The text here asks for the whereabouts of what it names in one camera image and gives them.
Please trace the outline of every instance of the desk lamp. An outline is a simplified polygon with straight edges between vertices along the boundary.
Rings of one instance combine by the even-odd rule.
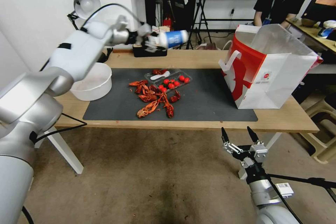
[[[100,0],[73,0],[73,2],[74,11],[68,14],[67,17],[74,28],[78,30],[75,20],[77,18],[86,20],[94,11],[100,8]],[[112,50],[112,48],[107,48],[107,55],[102,52],[97,62],[103,63],[107,61]]]

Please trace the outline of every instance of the plastic stool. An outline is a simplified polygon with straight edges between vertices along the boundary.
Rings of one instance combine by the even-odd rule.
[[[323,100],[317,102],[306,110],[307,114],[312,118],[318,113],[328,114],[336,121],[336,93],[327,96]],[[315,152],[311,155],[317,162],[326,164],[330,159],[336,156],[336,124],[328,119],[315,121],[325,127],[334,137],[328,142],[323,143],[314,134],[301,133],[301,135],[315,148]]]

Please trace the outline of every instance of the bag handle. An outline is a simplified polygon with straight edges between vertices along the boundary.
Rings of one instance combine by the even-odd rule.
[[[225,46],[223,47],[223,49],[224,49],[229,43],[232,43],[232,40],[229,40],[229,41],[225,44]],[[239,52],[238,50],[235,50],[235,51],[231,54],[231,56],[230,56],[230,58],[229,58],[229,60],[227,61],[226,64],[224,63],[224,61],[223,61],[222,59],[220,59],[220,60],[218,61],[218,64],[220,65],[220,67],[221,67],[221,69],[223,70],[223,72],[229,71],[230,68],[231,68],[231,66],[232,66],[232,64],[233,64],[233,62],[234,62],[234,60],[235,60],[237,57],[238,57],[238,58],[241,58],[241,56],[242,56],[241,52]]]

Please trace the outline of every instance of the crayfish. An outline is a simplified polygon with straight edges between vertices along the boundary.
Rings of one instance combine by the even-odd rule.
[[[169,103],[166,93],[163,93],[163,103],[164,103],[163,107],[166,108],[168,118],[172,118],[174,116],[174,107]]]
[[[177,102],[181,98],[181,95],[177,90],[175,89],[175,95],[169,98],[169,101],[171,103]]]
[[[155,94],[152,94],[152,95],[138,95],[139,98],[143,101],[143,102],[152,102],[152,101],[155,101],[156,100],[156,95]]]
[[[148,84],[148,80],[141,80],[139,82],[131,82],[129,83],[130,86],[135,86],[136,90],[134,93],[140,94],[142,91],[142,85]]]
[[[160,103],[160,100],[152,101],[151,103],[147,104],[144,108],[140,109],[137,112],[137,116],[139,118],[142,118],[142,117],[149,115],[156,109],[159,103]]]
[[[160,70],[160,69],[153,69],[152,74],[158,75],[158,74],[164,74],[165,72],[167,72],[167,69],[162,69],[162,70]]]
[[[129,85],[130,86],[136,86],[136,91],[135,93],[140,94],[141,92],[143,94],[139,95],[139,98],[144,101],[144,102],[150,102],[147,104],[145,107],[140,109],[137,112],[137,116],[139,118],[145,117],[149,115],[150,113],[154,112],[158,105],[162,102],[164,103],[164,108],[166,108],[166,113],[169,118],[172,118],[174,116],[174,107],[172,106],[171,103],[177,102],[180,98],[181,95],[178,91],[175,90],[175,95],[170,97],[169,99],[167,98],[167,94],[165,92],[161,92],[156,86],[151,85],[147,86],[148,81],[143,80],[143,81],[138,81],[138,82],[132,82]]]

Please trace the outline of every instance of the white wall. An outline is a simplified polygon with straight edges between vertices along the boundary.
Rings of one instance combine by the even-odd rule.
[[[1,31],[0,59],[0,90],[7,86],[7,84],[20,74],[29,71],[28,67],[24,64]]]
[[[133,9],[132,0],[100,0],[101,4],[117,2]],[[66,15],[73,11],[72,0],[0,0],[0,29],[32,70],[39,70],[53,50],[74,30]],[[117,6],[104,9],[100,20],[114,22],[119,14],[130,15]]]
[[[253,19],[257,0],[206,0],[204,13],[207,19]],[[236,29],[247,21],[209,21],[209,29]]]

